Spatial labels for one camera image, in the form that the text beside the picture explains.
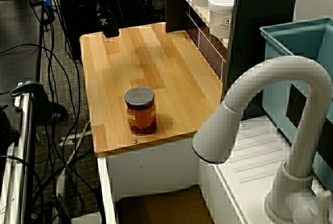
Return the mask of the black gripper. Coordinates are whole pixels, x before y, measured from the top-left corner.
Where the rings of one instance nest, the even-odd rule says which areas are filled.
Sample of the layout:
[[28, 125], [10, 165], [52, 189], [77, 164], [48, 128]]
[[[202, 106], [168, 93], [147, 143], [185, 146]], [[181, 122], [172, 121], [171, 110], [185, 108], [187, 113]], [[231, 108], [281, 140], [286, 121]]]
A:
[[103, 27], [105, 37], [112, 38], [119, 36], [119, 28], [111, 6], [97, 2], [96, 20], [97, 25]]

